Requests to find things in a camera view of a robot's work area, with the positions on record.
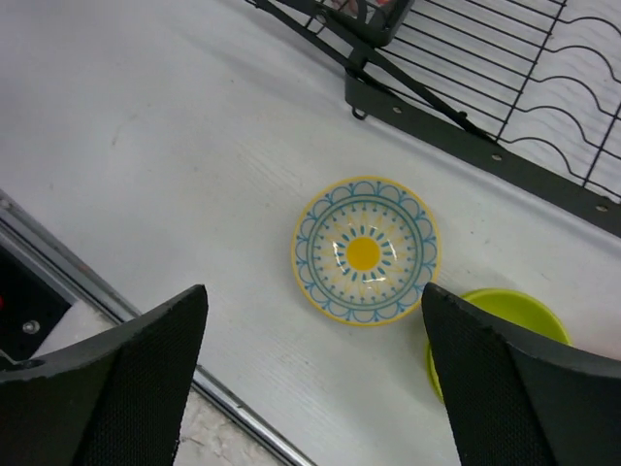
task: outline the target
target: sun motif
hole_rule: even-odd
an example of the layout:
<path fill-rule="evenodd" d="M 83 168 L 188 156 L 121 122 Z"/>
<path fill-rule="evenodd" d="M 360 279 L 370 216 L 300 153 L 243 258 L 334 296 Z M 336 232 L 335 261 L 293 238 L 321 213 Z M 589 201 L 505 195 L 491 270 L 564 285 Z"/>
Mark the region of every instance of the sun motif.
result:
<path fill-rule="evenodd" d="M 292 242 L 298 285 L 321 312 L 377 325 L 405 316 L 438 272 L 437 228 L 411 191 L 388 180 L 345 180 L 318 195 Z"/>

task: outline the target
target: black wire rack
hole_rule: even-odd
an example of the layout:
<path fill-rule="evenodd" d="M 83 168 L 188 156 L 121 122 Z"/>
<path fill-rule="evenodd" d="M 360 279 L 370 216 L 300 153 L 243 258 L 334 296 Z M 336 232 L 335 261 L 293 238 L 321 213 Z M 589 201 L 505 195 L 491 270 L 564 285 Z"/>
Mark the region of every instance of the black wire rack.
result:
<path fill-rule="evenodd" d="M 383 120 L 621 237 L 617 0 L 246 0 Z"/>

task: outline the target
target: plate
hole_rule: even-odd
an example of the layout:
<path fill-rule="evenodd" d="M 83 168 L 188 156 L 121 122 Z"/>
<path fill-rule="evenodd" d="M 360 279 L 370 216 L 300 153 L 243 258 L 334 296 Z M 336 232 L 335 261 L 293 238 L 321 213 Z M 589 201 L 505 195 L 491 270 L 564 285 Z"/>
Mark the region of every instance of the plate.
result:
<path fill-rule="evenodd" d="M 304 209 L 291 245 L 303 293 L 328 317 L 381 325 L 413 311 L 440 270 L 438 227 L 427 206 L 390 180 L 344 180 Z"/>
<path fill-rule="evenodd" d="M 483 288 L 462 295 L 462 299 L 474 304 L 486 313 L 539 333 L 544 337 L 570 345 L 570 336 L 550 309 L 541 301 L 513 289 Z M 431 385 L 442 400 L 442 392 L 436 365 L 427 342 L 427 372 Z"/>

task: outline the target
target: lime green bowl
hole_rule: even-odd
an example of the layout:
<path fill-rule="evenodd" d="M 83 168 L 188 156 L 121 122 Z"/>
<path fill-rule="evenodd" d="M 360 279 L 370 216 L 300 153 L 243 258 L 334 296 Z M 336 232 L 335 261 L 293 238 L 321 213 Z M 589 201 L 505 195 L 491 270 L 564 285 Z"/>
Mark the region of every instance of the lime green bowl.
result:
<path fill-rule="evenodd" d="M 508 320 L 511 323 L 539 333 L 550 340 L 570 345 L 570 336 L 561 320 L 557 318 L 543 303 L 528 294 L 512 289 L 483 288 L 471 291 L 462 299 L 474 304 L 483 311 Z M 431 347 L 427 342 L 427 373 L 431 385 L 442 400 L 442 392 Z"/>

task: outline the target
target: bolt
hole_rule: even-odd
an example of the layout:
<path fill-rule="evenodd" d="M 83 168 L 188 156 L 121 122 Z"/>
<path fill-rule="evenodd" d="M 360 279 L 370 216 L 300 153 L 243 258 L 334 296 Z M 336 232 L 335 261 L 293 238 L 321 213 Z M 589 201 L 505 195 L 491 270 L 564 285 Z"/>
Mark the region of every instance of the bolt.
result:
<path fill-rule="evenodd" d="M 34 335 L 41 330 L 41 325 L 36 320 L 28 320 L 21 326 L 21 330 L 23 333 L 27 333 L 28 335 Z"/>

